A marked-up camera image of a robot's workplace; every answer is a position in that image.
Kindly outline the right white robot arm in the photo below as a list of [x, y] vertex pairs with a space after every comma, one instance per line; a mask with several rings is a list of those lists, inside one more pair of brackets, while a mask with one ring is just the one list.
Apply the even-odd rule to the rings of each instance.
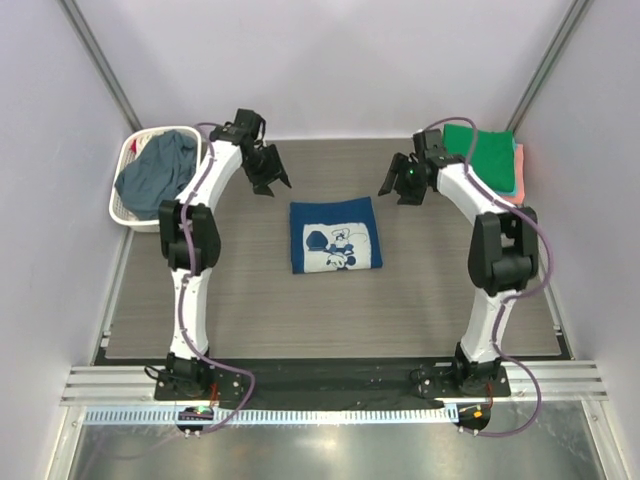
[[381, 195], [396, 192], [401, 205], [420, 205], [429, 190], [446, 197], [472, 225], [467, 271], [475, 296], [467, 329], [451, 366], [416, 374], [426, 398], [444, 393], [484, 396], [500, 381], [502, 339], [516, 298], [539, 267], [537, 217], [494, 193], [460, 154], [447, 151], [436, 128], [412, 137], [411, 154], [393, 156]]

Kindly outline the dark blue t shirt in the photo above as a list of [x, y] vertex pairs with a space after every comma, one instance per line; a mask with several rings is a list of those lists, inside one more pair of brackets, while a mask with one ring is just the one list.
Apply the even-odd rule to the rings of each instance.
[[290, 261], [294, 274], [368, 270], [383, 266], [372, 199], [292, 202]]

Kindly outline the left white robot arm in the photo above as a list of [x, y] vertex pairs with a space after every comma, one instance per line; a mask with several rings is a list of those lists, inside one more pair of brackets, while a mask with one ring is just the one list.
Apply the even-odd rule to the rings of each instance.
[[165, 366], [154, 375], [157, 400], [198, 400], [215, 386], [207, 298], [222, 247], [214, 212], [229, 181], [241, 169], [256, 195], [272, 197], [277, 181], [291, 186], [277, 147], [265, 142], [266, 120], [260, 114], [239, 109], [232, 121], [207, 126], [203, 164], [158, 212], [161, 253], [173, 281], [174, 331]]

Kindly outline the white plastic laundry basket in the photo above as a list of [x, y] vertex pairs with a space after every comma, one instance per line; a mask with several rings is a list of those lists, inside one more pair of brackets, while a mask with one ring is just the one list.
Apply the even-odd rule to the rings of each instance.
[[[188, 125], [171, 125], [171, 126], [160, 126], [160, 127], [152, 127], [146, 128], [139, 131], [134, 132], [129, 135], [121, 145], [119, 157], [117, 160], [113, 183], [115, 183], [120, 172], [128, 166], [131, 162], [133, 162], [137, 155], [142, 151], [141, 148], [138, 147], [138, 142], [140, 139], [149, 140], [155, 136], [164, 134], [167, 131], [177, 131], [181, 134], [186, 135], [187, 137], [193, 139], [197, 143], [197, 165], [202, 163], [202, 158], [204, 156], [203, 153], [203, 145], [204, 141], [202, 139], [201, 133], [196, 130], [192, 126]], [[131, 143], [133, 141], [137, 142], [137, 154], [134, 154], [130, 150]], [[140, 233], [158, 233], [159, 232], [159, 221], [157, 219], [154, 220], [140, 220], [136, 215], [130, 212], [125, 206], [122, 204], [120, 195], [116, 191], [115, 187], [112, 187], [109, 205], [108, 205], [109, 215], [112, 220], [124, 227], [130, 228], [134, 232]]]

